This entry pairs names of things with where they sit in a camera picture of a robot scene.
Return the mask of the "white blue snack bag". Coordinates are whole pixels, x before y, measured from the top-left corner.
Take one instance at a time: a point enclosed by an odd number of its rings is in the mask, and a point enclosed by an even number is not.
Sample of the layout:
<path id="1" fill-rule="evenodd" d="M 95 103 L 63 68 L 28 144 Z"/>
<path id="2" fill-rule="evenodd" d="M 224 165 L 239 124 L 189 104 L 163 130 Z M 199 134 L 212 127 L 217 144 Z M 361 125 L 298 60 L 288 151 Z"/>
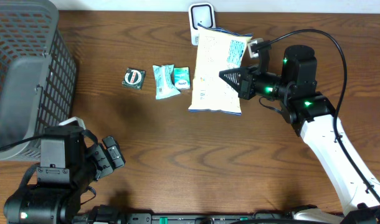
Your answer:
<path id="1" fill-rule="evenodd" d="M 198 33 L 192 101 L 188 110 L 242 114 L 238 93 L 219 77 L 219 72 L 240 67 L 253 34 L 204 26 L 198 27 Z"/>

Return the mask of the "green tissue pack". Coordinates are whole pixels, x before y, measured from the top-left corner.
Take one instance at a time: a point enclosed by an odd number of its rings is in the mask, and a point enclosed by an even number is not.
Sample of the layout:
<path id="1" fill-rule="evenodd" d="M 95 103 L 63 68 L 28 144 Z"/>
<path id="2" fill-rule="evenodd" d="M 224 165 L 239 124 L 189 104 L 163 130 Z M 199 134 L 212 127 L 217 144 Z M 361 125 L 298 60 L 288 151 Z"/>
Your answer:
<path id="1" fill-rule="evenodd" d="M 187 90 L 191 87 L 189 68 L 174 68 L 174 85 L 178 90 Z"/>

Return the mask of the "light green wipes pack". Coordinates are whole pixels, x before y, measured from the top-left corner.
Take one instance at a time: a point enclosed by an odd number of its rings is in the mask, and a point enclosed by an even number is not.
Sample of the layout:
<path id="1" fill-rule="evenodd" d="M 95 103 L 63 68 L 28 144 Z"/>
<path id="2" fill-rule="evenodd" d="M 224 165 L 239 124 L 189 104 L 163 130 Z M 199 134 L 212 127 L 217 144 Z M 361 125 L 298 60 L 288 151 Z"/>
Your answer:
<path id="1" fill-rule="evenodd" d="M 174 65 L 153 65 L 154 79 L 156 82 L 156 99 L 162 100 L 172 96 L 180 95 L 181 92 L 174 86 L 171 75 Z"/>

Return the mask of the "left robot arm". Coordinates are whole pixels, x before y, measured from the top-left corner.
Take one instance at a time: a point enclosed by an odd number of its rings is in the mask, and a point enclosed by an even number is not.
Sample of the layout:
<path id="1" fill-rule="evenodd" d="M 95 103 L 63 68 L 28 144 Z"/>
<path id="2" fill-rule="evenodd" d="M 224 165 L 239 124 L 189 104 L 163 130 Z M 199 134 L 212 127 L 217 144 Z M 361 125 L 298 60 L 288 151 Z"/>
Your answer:
<path id="1" fill-rule="evenodd" d="M 45 128 L 40 143 L 40 162 L 4 204 L 8 223 L 72 223 L 90 184 L 126 163 L 114 137 L 99 141 L 78 117 Z"/>

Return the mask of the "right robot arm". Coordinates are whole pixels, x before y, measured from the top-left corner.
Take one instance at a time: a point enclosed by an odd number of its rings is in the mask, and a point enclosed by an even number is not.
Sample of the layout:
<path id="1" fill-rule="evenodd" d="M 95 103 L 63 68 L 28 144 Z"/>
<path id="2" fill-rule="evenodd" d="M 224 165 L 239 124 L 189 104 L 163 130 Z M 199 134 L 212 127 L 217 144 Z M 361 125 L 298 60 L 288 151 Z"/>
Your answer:
<path id="1" fill-rule="evenodd" d="M 268 49 L 256 56 L 259 64 L 224 70 L 219 77 L 239 98 L 259 95 L 280 102 L 278 113 L 311 148 L 336 190 L 344 214 L 338 222 L 380 223 L 380 182 L 334 119 L 334 106 L 316 90 L 315 51 L 306 45 L 287 47 L 281 75 L 268 72 Z"/>

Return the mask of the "white barcode scanner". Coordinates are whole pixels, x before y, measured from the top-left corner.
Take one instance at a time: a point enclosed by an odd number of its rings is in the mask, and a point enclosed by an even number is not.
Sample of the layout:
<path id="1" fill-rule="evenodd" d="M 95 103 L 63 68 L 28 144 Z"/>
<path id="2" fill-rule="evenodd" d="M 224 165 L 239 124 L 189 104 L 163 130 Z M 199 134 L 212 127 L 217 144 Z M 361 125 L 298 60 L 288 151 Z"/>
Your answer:
<path id="1" fill-rule="evenodd" d="M 208 2 L 200 2 L 191 4 L 188 8 L 189 26 L 191 32 L 191 43 L 197 46 L 199 43 L 198 25 L 207 28 L 215 28 L 216 20 L 214 15 L 214 7 Z"/>

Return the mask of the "grey plastic shopping basket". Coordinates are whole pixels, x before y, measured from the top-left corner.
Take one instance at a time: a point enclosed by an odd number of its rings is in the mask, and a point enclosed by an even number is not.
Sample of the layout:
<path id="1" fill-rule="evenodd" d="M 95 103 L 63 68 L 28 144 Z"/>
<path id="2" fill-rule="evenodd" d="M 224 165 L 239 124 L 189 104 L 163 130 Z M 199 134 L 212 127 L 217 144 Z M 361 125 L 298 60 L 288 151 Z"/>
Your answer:
<path id="1" fill-rule="evenodd" d="M 0 1 L 0 147 L 37 137 L 70 117 L 77 66 L 50 1 Z M 37 161 L 40 139 L 0 152 Z"/>

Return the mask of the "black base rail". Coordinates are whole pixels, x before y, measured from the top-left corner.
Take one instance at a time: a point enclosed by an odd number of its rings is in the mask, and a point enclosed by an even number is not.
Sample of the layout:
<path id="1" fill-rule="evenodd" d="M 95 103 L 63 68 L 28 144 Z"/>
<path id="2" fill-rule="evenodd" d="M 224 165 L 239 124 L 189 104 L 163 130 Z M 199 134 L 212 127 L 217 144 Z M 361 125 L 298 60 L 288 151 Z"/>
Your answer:
<path id="1" fill-rule="evenodd" d="M 256 212 L 252 215 L 152 215 L 150 213 L 112 213 L 107 215 L 95 215 L 91 213 L 76 216 L 72 223 L 122 223 L 122 224 L 195 224 L 195 223 L 214 223 L 225 224 L 234 223 L 242 220 L 261 220 L 261 219 L 285 219 L 293 218 L 300 220 L 309 220 L 322 223 L 341 223 L 343 216 L 336 216 L 329 213 L 321 212 L 317 209 L 311 209 L 306 213 L 296 215 L 281 215 L 279 213 Z"/>

